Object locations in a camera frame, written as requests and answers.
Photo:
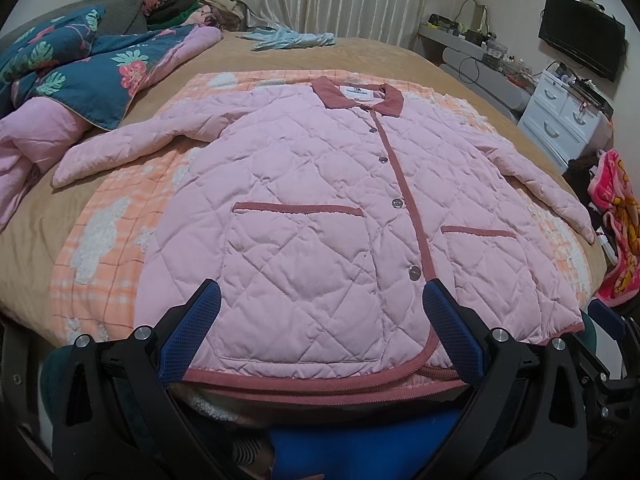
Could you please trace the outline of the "pink quilted jacket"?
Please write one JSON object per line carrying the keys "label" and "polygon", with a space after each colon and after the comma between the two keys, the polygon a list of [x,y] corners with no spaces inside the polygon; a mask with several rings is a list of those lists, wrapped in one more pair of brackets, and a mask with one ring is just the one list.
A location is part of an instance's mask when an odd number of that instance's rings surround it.
{"label": "pink quilted jacket", "polygon": [[588,212],[500,134],[391,84],[229,91],[74,146],[62,188],[177,136],[201,143],[146,246],[134,319],[205,280],[221,307],[188,382],[309,402],[451,374],[422,306],[439,281],[528,344],[582,328],[518,186],[585,240]]}

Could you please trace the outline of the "pile of clothes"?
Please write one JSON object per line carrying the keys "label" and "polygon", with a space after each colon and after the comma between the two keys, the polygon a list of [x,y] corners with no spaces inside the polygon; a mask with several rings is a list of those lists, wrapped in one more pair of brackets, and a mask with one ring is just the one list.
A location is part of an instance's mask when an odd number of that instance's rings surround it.
{"label": "pile of clothes", "polygon": [[246,29],[246,5],[236,0],[143,0],[142,13],[149,30],[189,24]]}

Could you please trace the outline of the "orange plaid cartoon blanket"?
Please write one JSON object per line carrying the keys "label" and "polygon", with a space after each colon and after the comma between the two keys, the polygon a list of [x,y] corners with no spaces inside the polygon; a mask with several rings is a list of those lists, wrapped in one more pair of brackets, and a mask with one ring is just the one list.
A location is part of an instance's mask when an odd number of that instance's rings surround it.
{"label": "orange plaid cartoon blanket", "polygon": [[[438,92],[442,88],[382,78],[346,70],[251,70],[250,72],[197,74],[154,116],[200,99],[232,91],[247,91],[277,84],[310,84],[318,76],[337,76],[348,84],[392,84],[407,100],[425,100],[454,113],[463,125],[483,136],[500,136],[487,117],[468,101]],[[55,261],[51,275],[50,306],[56,339],[70,344],[82,333],[98,341],[127,336],[134,322],[134,300],[146,248],[168,200],[200,147],[183,136],[153,154],[127,162],[96,188]],[[604,256],[589,245],[544,202],[514,177],[508,177],[553,252],[561,275],[572,285],[582,310],[600,286]]]}

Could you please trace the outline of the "pink yellow cartoon towel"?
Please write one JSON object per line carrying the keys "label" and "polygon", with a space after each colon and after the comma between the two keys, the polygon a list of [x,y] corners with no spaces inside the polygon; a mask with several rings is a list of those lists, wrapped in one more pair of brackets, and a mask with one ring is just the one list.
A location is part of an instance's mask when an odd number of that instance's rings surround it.
{"label": "pink yellow cartoon towel", "polygon": [[605,229],[613,234],[617,258],[597,297],[617,307],[639,293],[639,202],[618,151],[608,150],[599,157],[588,193],[603,214]]}

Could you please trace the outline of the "tan bed cover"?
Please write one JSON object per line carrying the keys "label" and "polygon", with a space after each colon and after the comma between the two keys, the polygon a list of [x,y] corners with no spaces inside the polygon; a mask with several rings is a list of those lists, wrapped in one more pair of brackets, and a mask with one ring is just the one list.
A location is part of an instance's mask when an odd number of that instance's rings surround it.
{"label": "tan bed cover", "polygon": [[[247,41],[229,32],[219,44],[139,93],[125,120],[131,124],[151,118],[198,74],[229,75],[251,70],[261,70],[269,78],[277,72],[289,75],[294,70],[346,70],[378,76],[392,84],[412,81],[440,94],[464,99],[522,155],[556,182],[564,181],[542,151],[484,99],[420,55],[367,39],[341,38],[333,47],[256,53],[250,50]],[[51,178],[44,176],[26,195],[1,234],[1,312],[47,341],[54,339],[49,290],[55,259],[103,179],[94,176],[55,191]],[[586,306],[604,278],[606,264],[602,250],[561,226],[543,204],[535,205],[534,215],[554,250],[556,267],[574,287],[580,305]]]}

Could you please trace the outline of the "white drawer cabinet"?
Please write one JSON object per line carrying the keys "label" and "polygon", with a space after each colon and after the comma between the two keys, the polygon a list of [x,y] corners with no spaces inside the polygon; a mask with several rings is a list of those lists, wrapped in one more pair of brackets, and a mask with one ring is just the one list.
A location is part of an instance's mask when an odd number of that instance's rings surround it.
{"label": "white drawer cabinet", "polygon": [[518,122],[560,174],[571,160],[613,147],[612,122],[584,96],[544,70]]}

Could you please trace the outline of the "grey white curved shelf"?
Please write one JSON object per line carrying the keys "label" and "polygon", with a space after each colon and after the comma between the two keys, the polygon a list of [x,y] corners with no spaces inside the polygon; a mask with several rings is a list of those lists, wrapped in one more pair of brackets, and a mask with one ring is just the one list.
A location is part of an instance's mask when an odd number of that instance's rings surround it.
{"label": "grey white curved shelf", "polygon": [[529,93],[498,70],[487,66],[483,62],[485,51],[481,47],[426,23],[420,25],[418,36],[429,61],[512,122],[520,120],[529,102]]}

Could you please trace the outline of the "blue floral pink quilt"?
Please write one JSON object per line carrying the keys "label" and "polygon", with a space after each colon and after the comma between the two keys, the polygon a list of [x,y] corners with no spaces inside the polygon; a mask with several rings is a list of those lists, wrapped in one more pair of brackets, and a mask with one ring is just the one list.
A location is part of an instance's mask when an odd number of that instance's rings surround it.
{"label": "blue floral pink quilt", "polygon": [[110,131],[134,97],[221,42],[215,26],[100,33],[103,6],[23,32],[1,55],[1,221],[86,131]]}

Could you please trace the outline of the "grey pillow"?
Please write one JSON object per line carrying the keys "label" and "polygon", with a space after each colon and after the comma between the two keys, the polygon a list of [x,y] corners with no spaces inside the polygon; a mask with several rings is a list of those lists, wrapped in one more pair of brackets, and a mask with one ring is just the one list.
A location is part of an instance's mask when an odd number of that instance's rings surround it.
{"label": "grey pillow", "polygon": [[146,21],[142,11],[144,0],[80,0],[60,6],[33,18],[31,21],[14,28],[1,37],[4,44],[12,44],[13,41],[27,32],[30,28],[41,22],[51,21],[62,15],[67,15],[83,8],[91,6],[103,6],[105,15],[100,21],[98,35],[126,35],[146,32]]}

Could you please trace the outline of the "light blue garment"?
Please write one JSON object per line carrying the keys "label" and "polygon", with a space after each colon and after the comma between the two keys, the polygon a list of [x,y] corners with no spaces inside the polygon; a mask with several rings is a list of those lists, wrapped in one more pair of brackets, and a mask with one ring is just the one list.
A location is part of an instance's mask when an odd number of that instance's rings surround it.
{"label": "light blue garment", "polygon": [[243,34],[242,39],[253,41],[253,51],[292,50],[314,47],[329,47],[336,43],[333,32],[312,34],[311,32],[296,32],[285,26],[277,28],[257,27]]}

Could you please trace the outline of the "black wall television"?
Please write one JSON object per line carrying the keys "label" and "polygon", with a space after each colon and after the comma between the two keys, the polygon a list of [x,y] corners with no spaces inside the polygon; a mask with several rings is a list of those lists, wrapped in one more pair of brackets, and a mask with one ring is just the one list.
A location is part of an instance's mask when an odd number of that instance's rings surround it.
{"label": "black wall television", "polygon": [[626,54],[625,25],[577,0],[546,0],[538,38],[612,82]]}

